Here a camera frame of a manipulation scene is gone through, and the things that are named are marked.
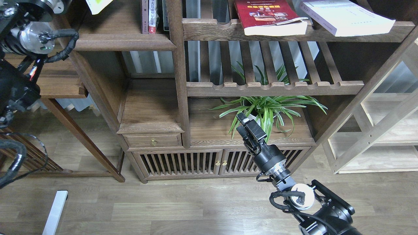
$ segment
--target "wooden floor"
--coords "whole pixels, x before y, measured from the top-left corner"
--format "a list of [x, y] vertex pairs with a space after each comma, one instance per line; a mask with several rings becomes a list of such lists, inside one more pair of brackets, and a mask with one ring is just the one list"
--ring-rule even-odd
[[[45, 115], [49, 121], [40, 118]], [[91, 111], [71, 115], [106, 154], [117, 153], [100, 116]], [[53, 160], [75, 170], [100, 167], [53, 117], [44, 112], [29, 116], [32, 119], [18, 118], [16, 123], [42, 137]], [[56, 191], [68, 190], [58, 235], [300, 234], [293, 217], [270, 205], [273, 186], [257, 183], [254, 177], [141, 184], [128, 161], [122, 173], [125, 183], [111, 177], [14, 182], [0, 190], [0, 232], [41, 234]], [[319, 148], [293, 177], [304, 183], [317, 179], [351, 203], [356, 209], [354, 226], [365, 235], [418, 234], [418, 172], [333, 175]]]

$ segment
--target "potted plant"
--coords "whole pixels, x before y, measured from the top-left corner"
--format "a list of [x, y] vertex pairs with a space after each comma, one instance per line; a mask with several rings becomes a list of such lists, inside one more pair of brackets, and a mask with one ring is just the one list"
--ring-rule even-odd
[[[260, 68], [258, 66], [255, 66], [258, 71], [261, 74], [260, 82], [263, 85], [266, 85], [268, 83], [266, 79], [265, 72], [264, 74], [261, 72]], [[245, 76], [242, 72], [238, 71], [235, 67], [233, 67], [234, 70], [245, 80]], [[276, 71], [277, 79], [279, 82], [284, 82], [285, 84], [289, 84], [289, 79], [286, 74], [286, 70], [284, 69], [284, 65], [282, 65], [277, 71]], [[290, 109], [293, 107], [301, 107], [305, 108], [307, 105], [315, 105], [318, 106], [325, 114], [326, 114], [326, 107], [319, 103], [319, 101], [311, 96], [304, 96], [304, 95], [295, 95], [295, 96], [261, 96], [261, 97], [240, 97], [238, 99], [235, 99], [233, 101], [225, 101], [221, 98], [221, 100], [224, 102], [224, 105], [217, 106], [215, 108], [212, 108], [211, 110], [217, 110], [217, 109], [223, 109], [227, 108], [231, 105], [238, 105], [238, 107], [231, 108], [219, 115], [219, 117], [223, 117], [229, 113], [240, 113], [244, 112], [244, 114], [249, 117], [250, 119], [254, 119], [258, 122], [258, 124], [261, 126], [261, 128], [266, 132], [266, 142], [270, 138], [270, 134], [272, 132], [274, 122], [277, 127], [277, 129], [280, 132], [288, 132], [292, 130], [291, 134], [294, 130], [294, 122], [293, 122], [293, 116], [300, 117], [300, 113]], [[289, 119], [292, 121], [292, 129], [289, 130], [280, 130], [279, 125], [284, 126], [284, 121], [282, 115], [285, 115], [289, 117]], [[232, 138], [234, 137], [235, 131], [239, 125], [239, 121], [237, 117], [232, 121], [231, 128], [229, 129], [229, 133], [232, 133]]]

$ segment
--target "drawer knob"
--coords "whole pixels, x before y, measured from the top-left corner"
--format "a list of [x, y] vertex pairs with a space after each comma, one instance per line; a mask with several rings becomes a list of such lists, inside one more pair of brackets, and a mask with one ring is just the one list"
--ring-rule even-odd
[[155, 139], [151, 139], [151, 145], [152, 145], [152, 146], [156, 146], [156, 145], [157, 145], [157, 143], [158, 143], [158, 142], [157, 142]]

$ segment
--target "white pot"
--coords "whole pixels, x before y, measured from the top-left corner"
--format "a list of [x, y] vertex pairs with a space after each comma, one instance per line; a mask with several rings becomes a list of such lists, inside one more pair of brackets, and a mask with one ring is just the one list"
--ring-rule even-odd
[[[248, 117], [247, 117], [248, 119], [250, 119], [250, 120], [254, 120], [255, 121], [255, 116], [254, 115], [252, 115], [251, 113], [248, 115]], [[261, 126], [261, 119], [258, 119], [257, 121], [255, 121], [259, 126]]]

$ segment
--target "white shelf unit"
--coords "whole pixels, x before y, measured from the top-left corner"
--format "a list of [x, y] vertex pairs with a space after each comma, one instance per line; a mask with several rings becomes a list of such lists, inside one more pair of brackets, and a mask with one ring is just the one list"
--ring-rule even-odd
[[[418, 78], [418, 41], [403, 61]], [[417, 101], [418, 89], [369, 94], [352, 113], [361, 132], [335, 132], [323, 143], [334, 173], [418, 171]]]

